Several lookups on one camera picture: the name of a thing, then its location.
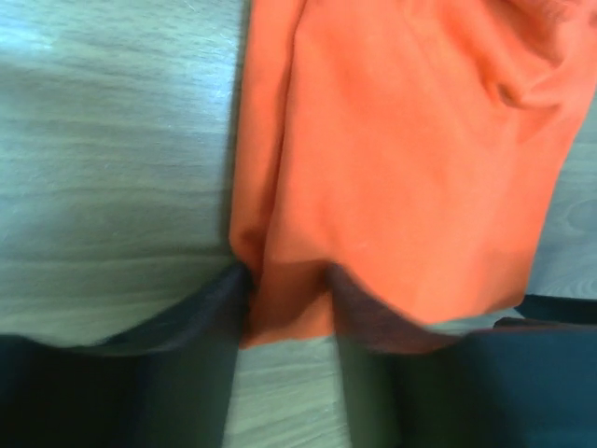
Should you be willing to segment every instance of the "orange fabric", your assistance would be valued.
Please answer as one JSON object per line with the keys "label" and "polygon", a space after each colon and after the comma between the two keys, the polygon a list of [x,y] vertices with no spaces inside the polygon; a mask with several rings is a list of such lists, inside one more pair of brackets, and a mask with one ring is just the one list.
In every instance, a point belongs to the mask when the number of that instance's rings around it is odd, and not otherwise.
{"label": "orange fabric", "polygon": [[246,342],[332,330],[346,266],[421,323],[520,302],[597,79],[597,2],[254,0],[230,240]]}

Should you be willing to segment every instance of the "orange cloth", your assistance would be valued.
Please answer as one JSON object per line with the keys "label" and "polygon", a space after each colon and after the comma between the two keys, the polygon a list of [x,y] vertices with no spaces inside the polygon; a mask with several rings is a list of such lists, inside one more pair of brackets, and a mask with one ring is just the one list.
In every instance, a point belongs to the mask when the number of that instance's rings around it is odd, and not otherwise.
{"label": "orange cloth", "polygon": [[249,344],[328,334],[340,263],[409,318],[520,302],[597,79],[597,2],[254,0],[230,240]]}

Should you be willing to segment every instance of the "wooden surface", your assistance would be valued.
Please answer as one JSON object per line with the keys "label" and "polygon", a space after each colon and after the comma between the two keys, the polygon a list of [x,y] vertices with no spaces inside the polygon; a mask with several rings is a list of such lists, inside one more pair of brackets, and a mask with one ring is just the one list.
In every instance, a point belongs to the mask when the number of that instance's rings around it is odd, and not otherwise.
{"label": "wooden surface", "polygon": [[[0,332],[92,343],[230,260],[246,3],[0,0],[0,10]],[[529,289],[597,298],[596,273],[593,108]],[[479,322],[447,328],[469,325]],[[229,446],[346,446],[335,369],[329,340],[243,352]]]}
{"label": "wooden surface", "polygon": [[0,331],[91,343],[229,262],[244,6],[0,10]]}

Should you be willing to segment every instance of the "wood grain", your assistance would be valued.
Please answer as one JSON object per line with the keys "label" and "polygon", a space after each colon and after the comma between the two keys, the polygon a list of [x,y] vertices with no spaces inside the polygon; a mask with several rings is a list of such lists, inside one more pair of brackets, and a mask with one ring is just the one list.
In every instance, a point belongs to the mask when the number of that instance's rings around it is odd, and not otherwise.
{"label": "wood grain", "polygon": [[597,300],[597,101],[576,137],[535,255],[528,290]]}
{"label": "wood grain", "polygon": [[[247,6],[0,0],[0,332],[93,343],[229,263]],[[596,154],[594,106],[530,292],[597,298]],[[243,352],[228,446],[346,446],[336,368],[330,340]]]}
{"label": "wood grain", "polygon": [[229,263],[246,5],[0,4],[0,331],[92,343]]}

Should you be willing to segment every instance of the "clothing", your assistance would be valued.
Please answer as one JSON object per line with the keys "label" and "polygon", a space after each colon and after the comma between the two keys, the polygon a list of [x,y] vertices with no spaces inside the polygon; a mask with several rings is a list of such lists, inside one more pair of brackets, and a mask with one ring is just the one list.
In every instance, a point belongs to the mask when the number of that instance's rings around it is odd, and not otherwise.
{"label": "clothing", "polygon": [[597,80],[595,0],[255,0],[230,241],[249,344],[333,330],[345,266],[419,323],[518,304]]}
{"label": "clothing", "polygon": [[326,277],[354,448],[597,446],[597,301],[526,296],[531,319],[446,334]]}

